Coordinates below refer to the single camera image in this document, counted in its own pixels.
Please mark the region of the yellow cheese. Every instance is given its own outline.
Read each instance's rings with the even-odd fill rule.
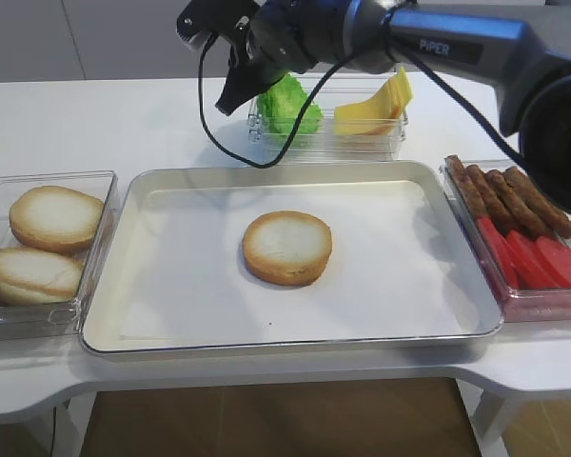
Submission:
[[[389,78],[368,100],[337,107],[334,129],[337,135],[386,134],[412,100],[412,88],[403,68]]]

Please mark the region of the black cable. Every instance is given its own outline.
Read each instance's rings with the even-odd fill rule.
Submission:
[[[298,117],[296,117],[296,121],[294,121],[292,131],[287,136],[287,139],[285,140],[285,143],[282,146],[282,149],[280,150],[280,152],[270,162],[267,162],[265,164],[259,164],[258,162],[254,162],[253,160],[246,159],[245,157],[242,157],[241,155],[236,154],[236,153],[230,151],[229,149],[225,148],[211,134],[211,132],[209,131],[209,128],[207,127],[206,117],[205,117],[205,113],[204,113],[204,109],[203,109],[203,63],[205,61],[207,52],[211,49],[213,44],[216,42],[217,38],[218,38],[217,33],[214,33],[209,37],[209,39],[207,40],[206,44],[203,47],[203,51],[201,52],[201,57],[199,58],[199,74],[198,74],[198,78],[197,78],[197,86],[198,86],[197,92],[199,94],[199,117],[201,118],[201,125],[203,126],[203,130],[205,131],[207,137],[216,146],[216,148],[221,150],[224,154],[228,155],[229,157],[232,157],[233,159],[237,159],[240,162],[243,162],[246,165],[250,165],[256,169],[269,169],[269,168],[274,167],[275,165],[277,165],[281,162],[281,160],[284,158],[284,155],[286,155],[286,152],[289,149],[290,145],[292,144],[292,141],[294,141],[294,137],[296,136],[296,133],[298,132],[298,128],[301,125],[301,123],[303,122],[303,117],[305,116],[306,110],[308,109],[308,107],[311,106],[311,103],[313,103],[313,99],[318,94],[318,92],[321,90],[321,88],[324,86],[324,84],[327,82],[327,80],[330,79],[330,77],[334,73],[336,73],[342,67],[347,65],[349,62],[356,59],[357,57],[359,57],[363,53],[367,52],[371,48],[376,47],[376,41],[373,40],[372,44],[368,43],[368,45],[358,48],[358,50],[352,52],[347,57],[345,57],[343,60],[341,60],[340,62],[333,65],[332,68],[330,68],[330,70],[328,70],[325,73],[325,75],[322,76],[322,78],[315,85],[315,87],[313,88],[311,93],[307,96],[306,101],[303,103],[303,106],[301,107],[301,109],[298,113]]]
[[[50,452],[49,457],[53,457],[53,451],[55,450],[55,436],[57,435],[57,407],[53,408],[53,432],[50,437]]]
[[[448,85],[434,70],[432,70],[423,60],[417,57],[405,44],[399,42],[395,37],[387,37],[386,44],[388,47],[395,49],[401,55],[403,55],[411,64],[421,70],[425,75],[436,83],[444,92],[446,92],[453,100],[455,100],[459,105],[465,109],[470,116],[474,118],[491,140],[507,155],[512,161],[522,167],[523,169],[528,168],[528,164],[524,158],[516,152],[507,142],[503,139],[502,135],[495,130],[490,122],[474,107],[465,97],[454,90]]]

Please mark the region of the tomato slice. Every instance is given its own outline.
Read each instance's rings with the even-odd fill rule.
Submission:
[[[481,217],[476,222],[484,240],[486,240],[493,251],[497,265],[505,277],[505,282],[511,288],[519,288],[520,283],[514,270],[512,259],[507,253],[505,238],[497,231],[490,217]]]
[[[571,249],[546,236],[540,236],[534,247],[543,268],[563,287],[571,288]]]
[[[514,262],[514,268],[531,288],[566,287],[541,266],[534,252],[535,245],[531,240],[511,230],[507,234],[506,243],[511,249],[509,253]]]

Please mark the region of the bun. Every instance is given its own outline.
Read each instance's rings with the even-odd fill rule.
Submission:
[[[243,252],[254,276],[281,286],[305,286],[324,272],[332,253],[332,233],[310,214],[271,212],[249,225]]]
[[[0,302],[24,306],[71,299],[83,266],[69,257],[34,248],[0,249]]]
[[[10,207],[10,229],[22,245],[73,254],[91,245],[103,207],[101,200],[77,190],[43,186]]]

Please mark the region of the sausage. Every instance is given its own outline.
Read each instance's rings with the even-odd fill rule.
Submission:
[[[470,177],[465,174],[465,167],[459,160],[459,157],[449,155],[446,157],[445,162],[474,220],[487,216],[488,212],[486,211],[484,201]]]
[[[486,173],[486,181],[502,199],[503,204],[510,210],[512,216],[536,239],[540,236],[554,238],[554,233],[522,200],[517,193],[505,182],[500,171],[492,169]]]
[[[507,184],[522,198],[540,218],[562,238],[571,238],[571,221],[564,212],[553,206],[541,195],[529,177],[516,167],[503,173]]]
[[[491,217],[497,230],[503,236],[507,236],[511,230],[521,231],[521,225],[503,205],[503,202],[497,196],[495,190],[488,185],[480,167],[477,165],[470,165],[465,169],[465,171],[476,186],[476,189],[478,189],[478,192],[484,201],[484,205],[486,206],[486,211]]]

